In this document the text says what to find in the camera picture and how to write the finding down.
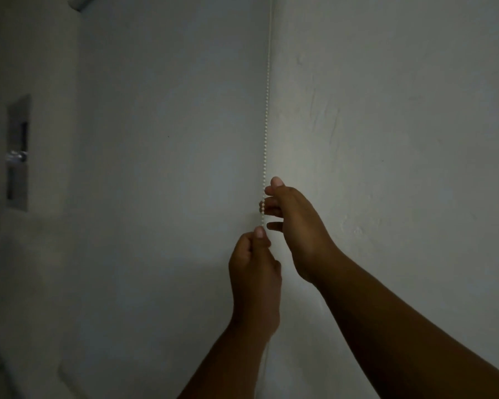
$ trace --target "forearm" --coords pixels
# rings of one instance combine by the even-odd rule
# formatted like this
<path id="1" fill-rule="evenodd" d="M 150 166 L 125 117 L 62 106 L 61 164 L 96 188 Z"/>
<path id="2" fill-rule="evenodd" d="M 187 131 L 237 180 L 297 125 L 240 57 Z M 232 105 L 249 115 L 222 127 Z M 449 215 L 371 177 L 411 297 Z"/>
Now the forearm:
<path id="1" fill-rule="evenodd" d="M 179 399 L 253 398 L 267 341 L 258 330 L 232 322 Z"/>
<path id="2" fill-rule="evenodd" d="M 499 397 L 499 370 L 338 249 L 325 255 L 314 284 L 381 397 Z"/>

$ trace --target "person's left hand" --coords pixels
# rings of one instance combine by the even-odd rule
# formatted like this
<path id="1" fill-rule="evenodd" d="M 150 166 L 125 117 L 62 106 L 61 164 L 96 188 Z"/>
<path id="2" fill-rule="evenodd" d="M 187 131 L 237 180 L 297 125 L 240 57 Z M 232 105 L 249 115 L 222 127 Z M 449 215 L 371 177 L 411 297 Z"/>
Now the person's left hand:
<path id="1" fill-rule="evenodd" d="M 281 264 L 270 252 L 264 228 L 243 234 L 229 260 L 233 289 L 232 323 L 269 339 L 279 327 Z"/>

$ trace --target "person's left arm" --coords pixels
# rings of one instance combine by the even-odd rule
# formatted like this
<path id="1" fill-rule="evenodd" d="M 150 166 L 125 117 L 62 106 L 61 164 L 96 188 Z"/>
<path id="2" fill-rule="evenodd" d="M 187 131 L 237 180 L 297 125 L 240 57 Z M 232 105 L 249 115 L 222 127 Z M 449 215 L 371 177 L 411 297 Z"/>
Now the person's left arm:
<path id="1" fill-rule="evenodd" d="M 179 399 L 253 398 L 261 357 L 279 327 L 281 265 L 264 228 L 240 237 L 229 261 L 233 316 Z"/>

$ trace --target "person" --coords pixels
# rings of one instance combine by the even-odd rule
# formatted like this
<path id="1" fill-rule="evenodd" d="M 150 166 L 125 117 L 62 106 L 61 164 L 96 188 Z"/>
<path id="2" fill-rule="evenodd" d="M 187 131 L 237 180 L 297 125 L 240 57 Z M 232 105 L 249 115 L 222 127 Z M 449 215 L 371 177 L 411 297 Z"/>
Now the person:
<path id="1" fill-rule="evenodd" d="M 299 275 L 323 295 L 380 397 L 499 398 L 499 370 L 342 253 L 299 191 L 275 177 L 265 193 L 264 213 L 284 219 L 267 228 L 283 233 Z M 279 327 L 281 265 L 270 245 L 262 227 L 238 240 L 229 261 L 233 316 L 180 399 L 253 398 Z"/>

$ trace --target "person's right arm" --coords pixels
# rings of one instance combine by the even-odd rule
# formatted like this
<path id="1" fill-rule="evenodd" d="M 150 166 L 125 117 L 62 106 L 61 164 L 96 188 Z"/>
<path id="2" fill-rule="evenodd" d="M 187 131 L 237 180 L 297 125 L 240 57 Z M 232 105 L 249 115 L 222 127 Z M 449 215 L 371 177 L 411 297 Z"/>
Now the person's right arm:
<path id="1" fill-rule="evenodd" d="M 327 302 L 379 396 L 499 398 L 499 370 L 451 338 L 343 254 L 296 189 L 273 178 L 264 212 L 298 273 Z"/>

